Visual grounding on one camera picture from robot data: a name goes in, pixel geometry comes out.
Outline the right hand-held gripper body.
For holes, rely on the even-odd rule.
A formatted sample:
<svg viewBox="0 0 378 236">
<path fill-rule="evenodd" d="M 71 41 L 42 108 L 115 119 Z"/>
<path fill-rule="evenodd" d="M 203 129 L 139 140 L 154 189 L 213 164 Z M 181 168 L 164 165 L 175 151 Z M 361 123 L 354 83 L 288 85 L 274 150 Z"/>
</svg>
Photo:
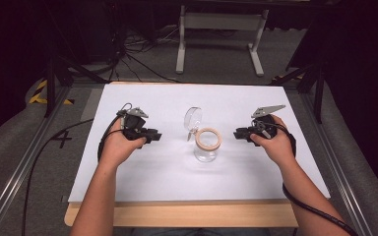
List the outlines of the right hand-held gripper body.
<svg viewBox="0 0 378 236">
<path fill-rule="evenodd" d="M 251 126 L 240 129 L 240 138 L 251 142 L 250 135 L 256 134 L 265 139 L 272 139 L 277 134 L 277 125 L 272 116 L 273 112 L 281 110 L 284 105 L 259 107 L 251 115 Z"/>
</svg>

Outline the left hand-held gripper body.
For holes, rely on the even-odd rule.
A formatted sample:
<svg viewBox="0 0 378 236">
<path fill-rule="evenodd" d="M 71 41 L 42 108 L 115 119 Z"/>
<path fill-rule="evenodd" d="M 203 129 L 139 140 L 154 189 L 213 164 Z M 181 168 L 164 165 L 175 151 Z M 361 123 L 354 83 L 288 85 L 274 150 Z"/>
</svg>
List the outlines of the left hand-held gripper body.
<svg viewBox="0 0 378 236">
<path fill-rule="evenodd" d="M 125 138 L 129 141 L 135 141 L 142 137 L 147 138 L 148 130 L 144 128 L 146 118 L 149 117 L 140 107 L 134 107 L 127 102 L 117 112 L 121 119 L 121 130 Z"/>
</svg>

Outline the clear glass jar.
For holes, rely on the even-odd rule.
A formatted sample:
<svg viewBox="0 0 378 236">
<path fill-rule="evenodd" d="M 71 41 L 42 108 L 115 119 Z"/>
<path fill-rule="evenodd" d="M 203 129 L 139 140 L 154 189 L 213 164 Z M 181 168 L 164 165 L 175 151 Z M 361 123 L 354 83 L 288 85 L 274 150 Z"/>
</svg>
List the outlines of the clear glass jar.
<svg viewBox="0 0 378 236">
<path fill-rule="evenodd" d="M 191 107 L 184 117 L 184 128 L 188 131 L 187 141 L 194 139 L 193 154 L 204 163 L 214 161 L 221 147 L 222 137 L 214 128 L 202 128 L 203 112 L 200 107 Z"/>
</svg>

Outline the person's right hand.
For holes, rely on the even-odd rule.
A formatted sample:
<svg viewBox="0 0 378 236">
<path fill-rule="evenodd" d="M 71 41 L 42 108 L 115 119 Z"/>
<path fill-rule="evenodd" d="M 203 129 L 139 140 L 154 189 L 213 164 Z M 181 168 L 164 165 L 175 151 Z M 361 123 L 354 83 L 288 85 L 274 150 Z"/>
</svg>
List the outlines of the person's right hand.
<svg viewBox="0 0 378 236">
<path fill-rule="evenodd" d="M 251 134 L 250 138 L 265 150 L 279 168 L 292 166 L 295 163 L 290 140 L 284 131 L 278 130 L 278 133 L 269 140 L 256 134 Z"/>
</svg>

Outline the person's left hand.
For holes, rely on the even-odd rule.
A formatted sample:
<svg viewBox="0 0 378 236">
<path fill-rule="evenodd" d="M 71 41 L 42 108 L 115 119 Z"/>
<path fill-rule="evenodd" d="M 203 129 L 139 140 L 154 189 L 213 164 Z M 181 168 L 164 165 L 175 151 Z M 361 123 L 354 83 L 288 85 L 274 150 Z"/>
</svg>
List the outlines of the person's left hand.
<svg viewBox="0 0 378 236">
<path fill-rule="evenodd" d="M 118 167 L 137 149 L 146 143 L 146 138 L 129 141 L 119 129 L 108 132 L 103 143 L 99 166 L 105 168 Z"/>
</svg>

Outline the white paper sheet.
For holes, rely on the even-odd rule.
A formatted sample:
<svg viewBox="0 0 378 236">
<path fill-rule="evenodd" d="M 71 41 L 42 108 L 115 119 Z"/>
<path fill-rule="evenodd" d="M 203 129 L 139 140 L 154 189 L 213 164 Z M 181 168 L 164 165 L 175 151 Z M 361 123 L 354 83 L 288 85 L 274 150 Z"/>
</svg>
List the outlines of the white paper sheet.
<svg viewBox="0 0 378 236">
<path fill-rule="evenodd" d="M 161 138 L 133 154 L 117 171 L 119 202 L 281 200 L 278 167 L 257 147 L 234 137 L 251 123 L 259 107 L 275 105 L 296 139 L 296 159 L 322 193 L 328 191 L 285 91 L 281 87 L 112 84 L 104 87 L 69 200 L 82 201 L 97 165 L 98 143 L 125 103 L 148 114 L 147 127 Z M 202 110 L 201 124 L 217 129 L 217 158 L 201 162 L 184 126 L 191 107 Z"/>
</svg>

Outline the black tripod stand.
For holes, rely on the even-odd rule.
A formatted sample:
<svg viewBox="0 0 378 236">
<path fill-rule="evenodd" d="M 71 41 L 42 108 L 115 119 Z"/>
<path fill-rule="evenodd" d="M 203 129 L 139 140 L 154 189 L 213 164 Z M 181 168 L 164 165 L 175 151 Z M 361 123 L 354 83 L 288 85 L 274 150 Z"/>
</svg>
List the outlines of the black tripod stand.
<svg viewBox="0 0 378 236">
<path fill-rule="evenodd" d="M 82 65 L 73 62 L 58 54 L 52 55 L 46 68 L 46 80 L 47 80 L 47 105 L 44 117 L 47 118 L 51 115 L 55 109 L 56 102 L 56 84 L 58 81 L 63 88 L 69 88 L 74 80 L 69 68 L 73 68 L 79 74 L 88 77 L 92 81 L 99 84 L 108 84 L 108 81 L 101 78 L 94 72 L 86 69 Z"/>
<path fill-rule="evenodd" d="M 313 103 L 313 114 L 316 121 L 322 123 L 322 100 L 324 92 L 324 76 L 323 76 L 323 64 L 316 63 L 306 65 L 303 68 L 296 69 L 284 76 L 276 76 L 271 82 L 270 86 L 282 86 L 283 84 L 302 77 L 296 90 L 299 93 L 308 93 L 312 88 L 315 88 L 314 103 Z"/>
</svg>

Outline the yellow black floor tape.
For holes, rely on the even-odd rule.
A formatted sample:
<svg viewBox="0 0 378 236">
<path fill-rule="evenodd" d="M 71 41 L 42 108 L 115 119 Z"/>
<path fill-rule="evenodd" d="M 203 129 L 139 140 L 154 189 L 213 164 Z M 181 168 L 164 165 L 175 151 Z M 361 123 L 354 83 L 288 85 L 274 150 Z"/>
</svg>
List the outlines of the yellow black floor tape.
<svg viewBox="0 0 378 236">
<path fill-rule="evenodd" d="M 46 79 L 41 80 L 30 98 L 30 103 L 46 104 L 47 98 L 43 96 L 44 90 L 46 89 L 46 87 L 47 87 L 47 80 Z"/>
</svg>

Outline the aluminium rail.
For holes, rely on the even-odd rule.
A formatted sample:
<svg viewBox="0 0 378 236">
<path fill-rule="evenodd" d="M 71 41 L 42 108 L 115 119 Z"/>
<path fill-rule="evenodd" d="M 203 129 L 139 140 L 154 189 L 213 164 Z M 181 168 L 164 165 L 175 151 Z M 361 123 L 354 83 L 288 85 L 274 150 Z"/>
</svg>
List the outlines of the aluminium rail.
<svg viewBox="0 0 378 236">
<path fill-rule="evenodd" d="M 30 171 L 34 157 L 38 154 L 38 150 L 43 142 L 44 136 L 47 133 L 56 113 L 67 97 L 69 91 L 69 87 L 62 87 L 58 91 L 49 115 L 41 120 L 17 168 L 7 181 L 4 190 L 0 195 L 0 223 L 5 216 L 9 206 L 11 205 L 14 197 L 16 197 L 19 189 L 21 188 L 28 172 Z"/>
<path fill-rule="evenodd" d="M 327 154 L 328 165 L 334 176 L 336 185 L 339 189 L 340 195 L 345 203 L 347 212 L 355 227 L 355 231 L 359 236 L 373 236 L 373 233 L 367 223 L 365 216 L 360 208 L 360 205 L 355 197 L 354 190 L 348 182 L 348 179 L 337 159 L 334 149 L 327 137 L 327 134 L 321 124 L 319 124 L 313 114 L 313 103 L 311 98 L 302 94 L 300 96 L 304 107 L 310 117 L 313 127 L 316 130 L 318 137 L 322 143 L 325 153 Z"/>
</svg>

